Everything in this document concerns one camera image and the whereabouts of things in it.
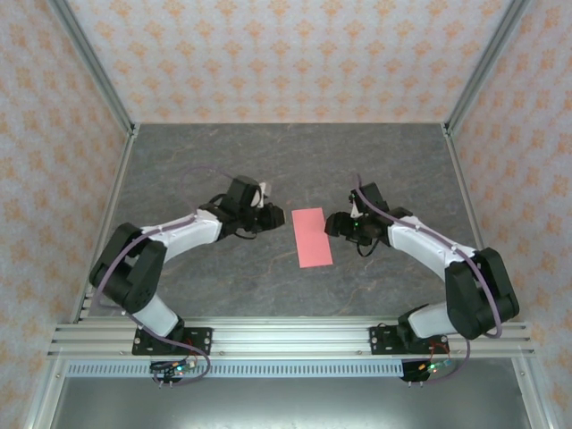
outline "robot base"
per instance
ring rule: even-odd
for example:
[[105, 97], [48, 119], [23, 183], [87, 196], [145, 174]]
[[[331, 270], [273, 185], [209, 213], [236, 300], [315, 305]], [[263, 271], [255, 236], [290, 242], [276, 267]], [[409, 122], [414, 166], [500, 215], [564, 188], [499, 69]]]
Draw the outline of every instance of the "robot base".
[[373, 326], [369, 328], [369, 345], [372, 355], [447, 355], [442, 348], [432, 350], [432, 344], [440, 343], [449, 349], [447, 337], [434, 335], [433, 337], [416, 339], [405, 343], [398, 334], [398, 326]]
[[[213, 341], [213, 328], [183, 328], [181, 340], [183, 343], [190, 343], [193, 347], [203, 350], [210, 355], [211, 345]], [[133, 340], [133, 356], [187, 356], [189, 350], [183, 347], [175, 347], [166, 344], [145, 331], [138, 329], [135, 331], [135, 340]]]

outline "table surface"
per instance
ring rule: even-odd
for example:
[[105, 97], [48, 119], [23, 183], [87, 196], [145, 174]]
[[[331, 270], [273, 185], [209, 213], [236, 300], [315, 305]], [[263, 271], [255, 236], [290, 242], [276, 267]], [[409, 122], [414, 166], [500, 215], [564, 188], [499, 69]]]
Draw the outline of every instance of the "table surface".
[[270, 182], [270, 201], [284, 209], [286, 224], [165, 264], [158, 293], [181, 316], [396, 316], [444, 300], [434, 273], [384, 245], [363, 258], [354, 244], [330, 238], [333, 265], [299, 267], [291, 211], [321, 207], [326, 218], [349, 211], [354, 172], [375, 181], [390, 207], [404, 206], [452, 240], [475, 245], [439, 124], [142, 125], [113, 229], [176, 219], [227, 190], [229, 179], [215, 172], [182, 182], [198, 164]]

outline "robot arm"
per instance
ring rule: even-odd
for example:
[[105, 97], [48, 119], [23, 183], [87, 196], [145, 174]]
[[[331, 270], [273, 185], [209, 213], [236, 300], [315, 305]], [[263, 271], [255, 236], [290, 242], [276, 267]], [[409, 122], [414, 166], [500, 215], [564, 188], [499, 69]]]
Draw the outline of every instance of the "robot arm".
[[[124, 223], [107, 243], [91, 270], [89, 281], [97, 287], [120, 253], [135, 239], [147, 234], [117, 265], [103, 293], [155, 334], [182, 342], [186, 340], [182, 319], [156, 294], [163, 264], [192, 248], [235, 234], [238, 229], [256, 234], [283, 225], [283, 211], [272, 203], [266, 204], [267, 194], [265, 183], [238, 176], [226, 194], [202, 205], [196, 214], [143, 228]], [[160, 352], [154, 354], [174, 352], [174, 348], [165, 350], [165, 346], [159, 349]]]
[[326, 222], [325, 232], [333, 237], [345, 236], [346, 240], [357, 243], [358, 246], [368, 246], [374, 240], [379, 240], [390, 248], [411, 255], [445, 282], [445, 302], [416, 308], [400, 317], [397, 331], [406, 346], [435, 335], [455, 332], [473, 340], [494, 327], [491, 306], [475, 282], [471, 268], [457, 250], [470, 257], [485, 278], [501, 321], [506, 322], [518, 314], [518, 302], [498, 252], [491, 248], [479, 251], [449, 239], [446, 240], [451, 246], [445, 247], [423, 230], [444, 237], [423, 225], [407, 209], [397, 207], [390, 210], [374, 183], [359, 190], [375, 207], [416, 228], [380, 216], [353, 190], [349, 195], [351, 212], [332, 214]]

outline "pink rectangle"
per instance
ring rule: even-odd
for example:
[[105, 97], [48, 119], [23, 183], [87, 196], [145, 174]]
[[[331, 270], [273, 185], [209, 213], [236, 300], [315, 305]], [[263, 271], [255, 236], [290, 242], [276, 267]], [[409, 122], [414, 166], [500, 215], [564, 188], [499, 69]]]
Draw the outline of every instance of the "pink rectangle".
[[332, 252], [330, 241], [324, 232], [325, 219], [322, 208], [292, 210], [292, 222], [300, 268], [332, 265]]

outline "wall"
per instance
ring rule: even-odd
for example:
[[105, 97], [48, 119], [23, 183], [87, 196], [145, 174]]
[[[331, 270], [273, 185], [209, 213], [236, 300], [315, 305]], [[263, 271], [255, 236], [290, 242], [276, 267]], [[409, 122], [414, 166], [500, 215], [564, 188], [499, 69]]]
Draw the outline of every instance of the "wall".
[[442, 122], [509, 0], [71, 0], [136, 122]]
[[456, 136], [488, 245], [572, 422], [572, 4], [533, 0]]
[[0, 3], [0, 424], [20, 428], [88, 270], [124, 133], [46, 0]]

